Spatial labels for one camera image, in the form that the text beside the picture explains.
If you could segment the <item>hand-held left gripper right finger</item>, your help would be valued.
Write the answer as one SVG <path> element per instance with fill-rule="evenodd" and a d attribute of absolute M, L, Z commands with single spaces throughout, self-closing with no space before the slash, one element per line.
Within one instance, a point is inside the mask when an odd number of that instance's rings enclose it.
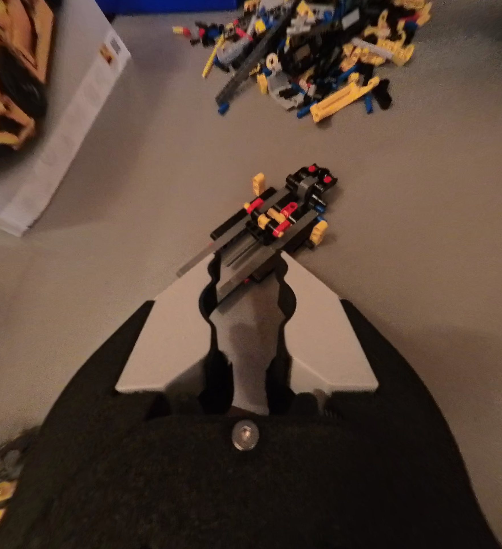
<path fill-rule="evenodd" d="M 321 407 L 335 393 L 374 393 L 378 379 L 337 293 L 283 251 L 275 278 L 283 318 L 266 371 L 268 413 L 288 413 L 298 394 Z"/>

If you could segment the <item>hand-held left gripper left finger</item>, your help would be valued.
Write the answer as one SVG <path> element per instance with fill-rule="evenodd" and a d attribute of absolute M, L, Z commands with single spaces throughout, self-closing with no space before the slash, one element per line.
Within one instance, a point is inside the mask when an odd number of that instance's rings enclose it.
<path fill-rule="evenodd" d="M 220 273 L 220 254 L 210 252 L 154 298 L 115 386 L 118 393 L 191 394 L 206 413 L 228 412 L 233 367 L 211 321 Z"/>

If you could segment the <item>black grey brick chassis assembly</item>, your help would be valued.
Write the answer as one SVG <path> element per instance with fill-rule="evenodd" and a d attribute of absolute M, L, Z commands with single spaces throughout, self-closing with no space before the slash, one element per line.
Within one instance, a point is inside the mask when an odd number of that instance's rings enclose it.
<path fill-rule="evenodd" d="M 263 173 L 255 175 L 253 198 L 211 232 L 209 245 L 184 264 L 177 277 L 216 253 L 221 274 L 226 274 L 217 285 L 218 302 L 249 281 L 260 283 L 275 269 L 277 252 L 316 248 L 309 236 L 314 225 L 325 219 L 325 195 L 337 182 L 328 168 L 316 163 L 289 174 L 280 189 L 268 187 Z"/>

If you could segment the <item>white car instruction booklet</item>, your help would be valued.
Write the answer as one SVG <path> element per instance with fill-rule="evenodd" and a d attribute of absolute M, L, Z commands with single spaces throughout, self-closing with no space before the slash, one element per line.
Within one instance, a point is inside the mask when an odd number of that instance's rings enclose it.
<path fill-rule="evenodd" d="M 0 168 L 0 229 L 22 236 L 42 216 L 130 59 L 96 1 L 63 1 L 44 128 Z"/>

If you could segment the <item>pile of loose brick pieces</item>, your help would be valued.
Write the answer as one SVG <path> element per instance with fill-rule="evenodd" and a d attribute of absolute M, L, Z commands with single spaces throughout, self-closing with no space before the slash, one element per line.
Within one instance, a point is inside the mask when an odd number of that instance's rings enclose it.
<path fill-rule="evenodd" d="M 215 98 L 221 115 L 254 78 L 285 111 L 319 123 L 355 102 L 368 114 L 374 103 L 392 106 L 390 80 L 376 72 L 412 59 L 431 9 L 431 1 L 245 1 L 233 21 L 172 31 L 213 48 L 203 78 L 213 67 L 230 76 Z"/>

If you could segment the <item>blue plastic storage box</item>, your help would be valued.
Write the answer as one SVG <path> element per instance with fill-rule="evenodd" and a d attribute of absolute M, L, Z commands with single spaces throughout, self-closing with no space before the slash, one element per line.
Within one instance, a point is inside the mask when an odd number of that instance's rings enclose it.
<path fill-rule="evenodd" d="M 231 11 L 243 1 L 96 1 L 104 14 L 151 15 Z"/>

